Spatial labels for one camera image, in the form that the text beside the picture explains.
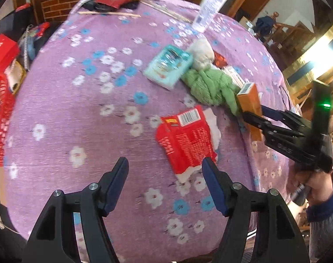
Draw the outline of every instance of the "purple bedspread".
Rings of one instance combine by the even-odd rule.
[[[190,19],[197,12],[167,7]],[[226,219],[201,172],[178,183],[155,141],[159,116],[196,102],[181,81],[170,92],[142,72],[164,46],[186,49],[198,33],[146,5],[135,12],[141,18],[71,14],[32,64],[7,135],[9,214],[28,238],[55,189],[81,190],[125,156],[130,173],[114,212],[104,219],[120,262],[180,261],[217,248]],[[244,80],[257,83],[262,104],[284,109],[283,76],[259,41],[221,14],[205,36]],[[249,189],[274,187],[285,197],[288,159],[251,143],[227,108],[212,110],[222,135],[218,167]],[[254,218],[249,228],[255,228]],[[77,237],[83,253],[80,228]]]

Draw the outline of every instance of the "human hand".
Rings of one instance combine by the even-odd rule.
[[[300,171],[299,164],[290,165],[286,184],[287,193],[293,193],[299,184],[311,187],[307,197],[309,205],[319,205],[326,202],[333,195],[331,175],[323,171]]]

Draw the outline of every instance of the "bright light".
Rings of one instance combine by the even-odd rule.
[[[310,49],[304,54],[306,62],[314,62],[312,69],[314,79],[319,78],[333,66],[333,50],[329,48],[330,40],[322,36]]]

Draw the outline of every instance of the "white bottle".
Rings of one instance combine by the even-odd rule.
[[[227,0],[202,0],[201,9],[193,21],[192,28],[204,32]]]

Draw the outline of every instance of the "green cloth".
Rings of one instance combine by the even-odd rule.
[[[238,114],[236,95],[240,88],[223,71],[211,69],[210,66],[200,71],[190,69],[181,80],[202,104],[219,106],[226,103],[235,116]]]

